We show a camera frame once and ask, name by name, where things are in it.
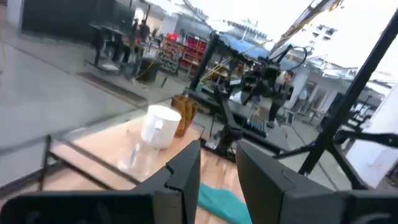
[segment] floor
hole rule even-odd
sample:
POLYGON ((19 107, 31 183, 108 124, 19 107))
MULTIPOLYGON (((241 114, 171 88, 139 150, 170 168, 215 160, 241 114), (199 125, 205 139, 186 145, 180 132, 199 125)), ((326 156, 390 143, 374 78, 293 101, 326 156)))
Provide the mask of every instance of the floor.
MULTIPOLYGON (((166 74, 159 72, 155 83, 144 88, 85 66, 83 61, 94 57, 94 50, 85 45, 16 34, 4 23, 0 28, 0 187, 39 169, 46 134, 66 132, 117 114, 124 114, 121 117, 125 119, 125 113, 137 107, 84 82, 76 73, 90 72, 104 78, 143 96, 148 104, 169 104, 167 99, 188 85, 187 81, 168 77, 161 88, 166 74)), ((209 116, 199 113, 195 122, 210 130, 209 116)), ((222 124, 216 122, 214 130, 221 128, 222 124)), ((308 144, 318 135, 316 129, 300 121, 294 123, 297 131, 290 126, 283 128, 290 149, 308 144)), ((298 170, 305 158, 303 154, 281 162, 298 170)), ((329 153, 324 153, 309 178, 333 190, 350 189, 348 179, 329 153)))

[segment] clear plastic cup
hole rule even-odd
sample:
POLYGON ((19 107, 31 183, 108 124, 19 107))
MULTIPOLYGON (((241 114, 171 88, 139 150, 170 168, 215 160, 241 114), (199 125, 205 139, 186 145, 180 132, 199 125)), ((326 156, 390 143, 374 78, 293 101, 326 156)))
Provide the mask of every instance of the clear plastic cup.
POLYGON ((131 138, 128 133, 125 141, 118 168, 139 180, 146 179, 156 163, 159 148, 152 147, 139 136, 131 138))

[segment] table surface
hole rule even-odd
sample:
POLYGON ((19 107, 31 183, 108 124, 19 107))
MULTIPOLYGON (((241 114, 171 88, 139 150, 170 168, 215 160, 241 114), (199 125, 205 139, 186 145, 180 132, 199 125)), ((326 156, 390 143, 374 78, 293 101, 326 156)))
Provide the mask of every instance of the table surface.
MULTIPOLYGON (((143 118, 137 118, 90 134, 74 141, 73 143, 117 167, 117 162, 123 153, 123 150, 125 150, 129 145, 127 141, 127 130, 129 130, 129 134, 139 136, 142 123, 143 118)), ((163 167, 166 162, 178 154, 191 141, 198 139, 202 132, 203 127, 194 123, 191 124, 183 138, 174 138, 168 149, 164 149, 159 152, 157 161, 147 177, 163 167)), ((129 190, 135 187, 134 184, 105 169, 85 156, 82 156, 68 146, 58 146, 52 149, 52 152, 115 189, 129 190)), ((226 161, 205 150, 201 150, 201 182, 210 187, 228 189, 244 201, 236 164, 226 161)), ((24 189, 23 192, 35 189, 36 186, 30 186, 24 189)), ((44 190, 102 189, 75 172, 65 169, 58 174, 47 177, 44 190)), ((195 223, 226 222, 198 207, 195 223)))

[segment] white cup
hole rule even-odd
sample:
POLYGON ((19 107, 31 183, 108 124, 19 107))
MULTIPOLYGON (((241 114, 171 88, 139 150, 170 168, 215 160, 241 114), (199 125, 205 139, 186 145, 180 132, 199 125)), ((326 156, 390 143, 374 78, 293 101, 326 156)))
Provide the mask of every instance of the white cup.
POLYGON ((141 138, 154 148, 166 149, 173 141, 180 120, 180 113, 166 106, 151 105, 144 120, 141 138))

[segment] teal cloth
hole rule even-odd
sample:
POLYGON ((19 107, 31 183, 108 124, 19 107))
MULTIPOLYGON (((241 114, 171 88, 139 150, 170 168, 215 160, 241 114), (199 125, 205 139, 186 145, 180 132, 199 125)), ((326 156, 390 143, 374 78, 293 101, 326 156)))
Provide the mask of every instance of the teal cloth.
POLYGON ((198 205, 230 223, 251 223, 246 204, 229 190, 200 184, 198 205))

